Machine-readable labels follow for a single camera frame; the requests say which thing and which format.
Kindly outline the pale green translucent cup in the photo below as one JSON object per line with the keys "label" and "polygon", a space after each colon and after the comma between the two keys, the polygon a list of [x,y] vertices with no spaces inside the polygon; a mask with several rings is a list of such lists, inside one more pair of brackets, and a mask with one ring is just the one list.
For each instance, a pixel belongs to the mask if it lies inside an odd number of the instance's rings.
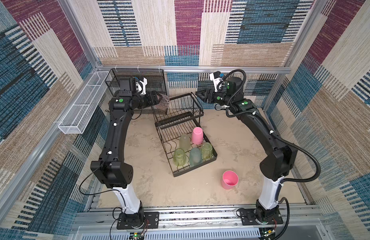
{"label": "pale green translucent cup", "polygon": [[181,135],[179,138],[179,148],[187,152],[191,148],[191,139],[189,135]]}

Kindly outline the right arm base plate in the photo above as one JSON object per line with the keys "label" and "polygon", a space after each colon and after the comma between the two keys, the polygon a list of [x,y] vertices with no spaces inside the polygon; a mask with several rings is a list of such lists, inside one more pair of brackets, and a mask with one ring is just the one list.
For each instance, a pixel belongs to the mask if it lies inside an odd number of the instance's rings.
{"label": "right arm base plate", "polygon": [[241,219],[243,226],[259,226],[259,225],[282,225],[284,220],[278,208],[272,210],[244,209],[236,210],[236,215]]}

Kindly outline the teal translucent cup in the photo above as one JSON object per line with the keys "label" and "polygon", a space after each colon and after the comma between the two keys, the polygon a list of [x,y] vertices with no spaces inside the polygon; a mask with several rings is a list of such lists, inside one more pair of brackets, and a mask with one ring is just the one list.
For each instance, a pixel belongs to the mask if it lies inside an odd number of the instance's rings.
{"label": "teal translucent cup", "polygon": [[191,167],[197,166],[203,161],[202,152],[199,148],[191,149],[189,161]]}

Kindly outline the pink cup edge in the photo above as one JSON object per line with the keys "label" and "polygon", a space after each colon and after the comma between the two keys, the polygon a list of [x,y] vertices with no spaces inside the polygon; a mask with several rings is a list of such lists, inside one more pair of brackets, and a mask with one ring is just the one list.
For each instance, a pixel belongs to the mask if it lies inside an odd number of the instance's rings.
{"label": "pink cup edge", "polygon": [[204,140],[204,132],[201,127],[195,127],[192,131],[191,141],[195,145],[201,145]]}

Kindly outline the opaque pink cup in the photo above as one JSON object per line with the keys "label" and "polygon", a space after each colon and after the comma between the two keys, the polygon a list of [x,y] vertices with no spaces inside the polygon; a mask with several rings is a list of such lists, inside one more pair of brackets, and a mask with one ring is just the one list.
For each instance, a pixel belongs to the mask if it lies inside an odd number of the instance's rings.
{"label": "opaque pink cup", "polygon": [[230,190],[239,182],[239,177],[234,171],[225,171],[222,175],[221,185],[224,189]]}

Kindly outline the bright green translucent cup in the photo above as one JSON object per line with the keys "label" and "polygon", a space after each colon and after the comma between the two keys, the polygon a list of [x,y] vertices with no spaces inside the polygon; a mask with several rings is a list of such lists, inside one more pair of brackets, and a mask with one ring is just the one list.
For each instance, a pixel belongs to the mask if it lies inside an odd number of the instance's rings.
{"label": "bright green translucent cup", "polygon": [[201,152],[202,152],[202,159],[203,161],[208,161],[214,157],[213,155],[213,146],[212,144],[205,142],[201,146]]}

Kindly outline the translucent pink cup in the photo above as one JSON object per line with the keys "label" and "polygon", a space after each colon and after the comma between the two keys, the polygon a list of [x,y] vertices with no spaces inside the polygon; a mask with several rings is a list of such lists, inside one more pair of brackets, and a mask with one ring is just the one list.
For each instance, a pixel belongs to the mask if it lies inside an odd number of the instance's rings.
{"label": "translucent pink cup", "polygon": [[158,100],[159,103],[156,105],[156,107],[160,110],[165,111],[169,107],[170,98],[163,94],[158,94]]}

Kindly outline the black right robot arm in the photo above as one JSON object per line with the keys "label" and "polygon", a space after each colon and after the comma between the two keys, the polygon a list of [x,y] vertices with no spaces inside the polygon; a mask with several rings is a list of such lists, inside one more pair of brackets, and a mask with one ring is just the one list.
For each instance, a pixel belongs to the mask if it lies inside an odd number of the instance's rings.
{"label": "black right robot arm", "polygon": [[264,184],[258,205],[263,210],[272,210],[278,206],[281,180],[292,169],[297,149],[277,139],[278,134],[262,118],[256,105],[244,98],[242,84],[243,81],[238,77],[228,78],[225,90],[201,90],[196,92],[196,96],[208,104],[227,106],[232,115],[245,124],[259,140],[267,157],[260,163]]}

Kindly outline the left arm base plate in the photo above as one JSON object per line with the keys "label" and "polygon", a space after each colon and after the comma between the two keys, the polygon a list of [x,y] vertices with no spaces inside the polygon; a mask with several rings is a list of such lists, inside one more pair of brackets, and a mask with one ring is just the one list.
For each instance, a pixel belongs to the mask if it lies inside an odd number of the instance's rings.
{"label": "left arm base plate", "polygon": [[117,230],[143,229],[147,226],[148,229],[157,229],[159,226],[159,212],[146,212],[135,214],[121,213],[117,222]]}

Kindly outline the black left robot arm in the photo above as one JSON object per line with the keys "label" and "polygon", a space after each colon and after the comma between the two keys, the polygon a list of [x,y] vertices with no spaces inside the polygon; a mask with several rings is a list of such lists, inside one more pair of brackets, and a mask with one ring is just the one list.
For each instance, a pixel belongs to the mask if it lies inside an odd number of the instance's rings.
{"label": "black left robot arm", "polygon": [[114,192],[126,215],[135,215],[143,210],[137,198],[132,179],[133,167],[125,163],[124,149],[129,124],[135,110],[158,105],[161,96],[157,91],[147,91],[148,81],[136,77],[114,78],[110,88],[114,89],[108,103],[110,123],[103,150],[90,168],[99,182]]}

